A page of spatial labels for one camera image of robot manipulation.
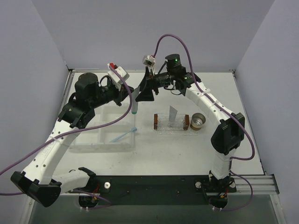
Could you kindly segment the white dark-cap toothpaste tube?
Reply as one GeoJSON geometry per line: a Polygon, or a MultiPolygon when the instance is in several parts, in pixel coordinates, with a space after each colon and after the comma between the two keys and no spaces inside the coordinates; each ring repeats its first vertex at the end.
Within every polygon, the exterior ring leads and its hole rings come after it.
{"type": "Polygon", "coordinates": [[[178,111],[170,105],[169,107],[169,123],[174,123],[176,120],[178,111]]]}

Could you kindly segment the cream metal cup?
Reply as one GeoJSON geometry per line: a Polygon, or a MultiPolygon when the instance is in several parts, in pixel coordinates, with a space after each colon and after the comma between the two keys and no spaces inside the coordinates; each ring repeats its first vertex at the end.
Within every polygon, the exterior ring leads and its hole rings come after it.
{"type": "Polygon", "coordinates": [[[191,117],[190,127],[191,129],[198,131],[200,130],[206,122],[206,118],[201,113],[195,113],[191,117]]]}

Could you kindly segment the clear textured glass tray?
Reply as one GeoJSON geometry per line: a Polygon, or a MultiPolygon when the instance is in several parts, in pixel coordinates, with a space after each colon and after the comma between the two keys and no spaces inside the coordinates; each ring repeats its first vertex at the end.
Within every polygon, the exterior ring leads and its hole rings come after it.
{"type": "Polygon", "coordinates": [[[156,113],[154,114],[153,130],[164,135],[196,136],[202,133],[202,130],[193,130],[190,121],[190,116],[187,114],[177,114],[174,122],[170,122],[168,113],[156,113]]]}

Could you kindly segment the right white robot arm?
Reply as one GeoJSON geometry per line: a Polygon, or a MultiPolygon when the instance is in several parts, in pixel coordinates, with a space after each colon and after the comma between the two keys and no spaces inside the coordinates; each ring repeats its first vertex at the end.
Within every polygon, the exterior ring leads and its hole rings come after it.
{"type": "Polygon", "coordinates": [[[152,71],[156,65],[153,56],[145,56],[142,62],[146,66],[145,74],[139,84],[140,90],[135,98],[136,102],[154,101],[154,96],[159,93],[159,89],[165,89],[170,85],[190,99],[216,126],[211,137],[211,144],[216,153],[209,178],[218,182],[227,179],[230,158],[244,139],[242,129],[245,126],[245,117],[241,113],[233,113],[220,104],[201,79],[182,66],[179,54],[166,56],[167,71],[163,73],[154,74],[152,71]]]}

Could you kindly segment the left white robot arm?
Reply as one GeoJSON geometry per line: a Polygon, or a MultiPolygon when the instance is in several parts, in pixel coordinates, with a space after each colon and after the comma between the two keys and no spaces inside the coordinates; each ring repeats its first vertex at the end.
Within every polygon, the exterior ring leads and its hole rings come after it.
{"type": "Polygon", "coordinates": [[[81,167],[64,175],[54,171],[66,150],[95,116],[95,109],[114,101],[121,106],[130,97],[133,88],[124,84],[129,74],[111,70],[106,75],[107,85],[99,84],[94,73],[84,73],[75,83],[75,92],[63,106],[48,140],[38,148],[38,154],[21,172],[15,171],[11,181],[27,196],[44,207],[51,206],[64,192],[83,189],[94,190],[96,174],[81,167]]]}

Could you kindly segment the green cap toothpaste tube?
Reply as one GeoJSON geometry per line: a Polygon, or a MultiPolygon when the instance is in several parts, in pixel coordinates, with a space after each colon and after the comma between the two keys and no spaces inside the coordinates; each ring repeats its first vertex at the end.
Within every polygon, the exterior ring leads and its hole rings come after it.
{"type": "Polygon", "coordinates": [[[140,87],[138,86],[136,89],[134,89],[133,93],[132,93],[132,107],[131,107],[131,113],[133,115],[137,114],[138,111],[138,102],[136,101],[137,96],[140,93],[140,87]]]}

